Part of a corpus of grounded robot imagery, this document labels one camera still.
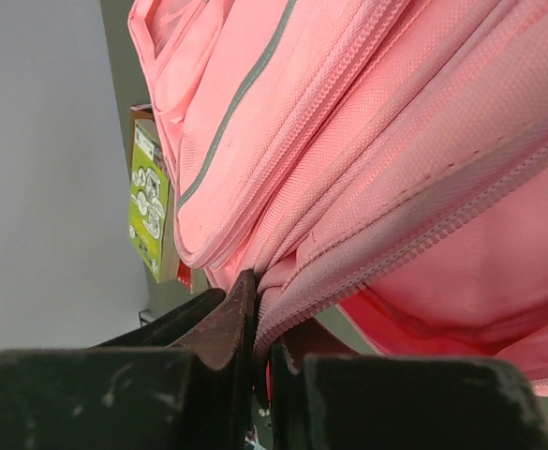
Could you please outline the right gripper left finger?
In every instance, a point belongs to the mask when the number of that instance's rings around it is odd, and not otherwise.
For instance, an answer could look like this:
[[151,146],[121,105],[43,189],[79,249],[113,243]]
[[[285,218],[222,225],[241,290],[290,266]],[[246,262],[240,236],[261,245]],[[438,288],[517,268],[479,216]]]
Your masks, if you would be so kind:
[[0,351],[0,449],[240,449],[251,427],[256,280],[207,337],[169,347]]

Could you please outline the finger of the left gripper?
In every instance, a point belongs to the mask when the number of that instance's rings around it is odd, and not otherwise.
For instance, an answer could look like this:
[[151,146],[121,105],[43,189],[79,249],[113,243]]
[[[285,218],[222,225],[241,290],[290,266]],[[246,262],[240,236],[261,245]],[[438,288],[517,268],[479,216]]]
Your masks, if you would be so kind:
[[220,325],[216,317],[226,293],[218,288],[209,289],[165,315],[127,332],[119,337],[102,342],[95,348],[141,348],[169,347],[186,335],[206,338]]

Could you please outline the pink student backpack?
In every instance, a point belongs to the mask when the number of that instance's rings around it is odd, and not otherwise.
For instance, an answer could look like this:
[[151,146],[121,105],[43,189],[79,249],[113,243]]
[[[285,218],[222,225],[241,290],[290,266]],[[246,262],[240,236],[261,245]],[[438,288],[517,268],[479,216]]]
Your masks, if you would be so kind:
[[174,238],[253,344],[339,306],[380,355],[548,397],[548,1],[137,1]]

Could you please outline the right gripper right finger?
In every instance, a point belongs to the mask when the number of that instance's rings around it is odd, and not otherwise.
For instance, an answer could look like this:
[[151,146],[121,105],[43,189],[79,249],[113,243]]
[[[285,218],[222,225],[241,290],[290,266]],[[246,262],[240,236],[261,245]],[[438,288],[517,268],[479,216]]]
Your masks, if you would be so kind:
[[270,352],[276,449],[548,449],[548,425],[514,366],[483,358]]

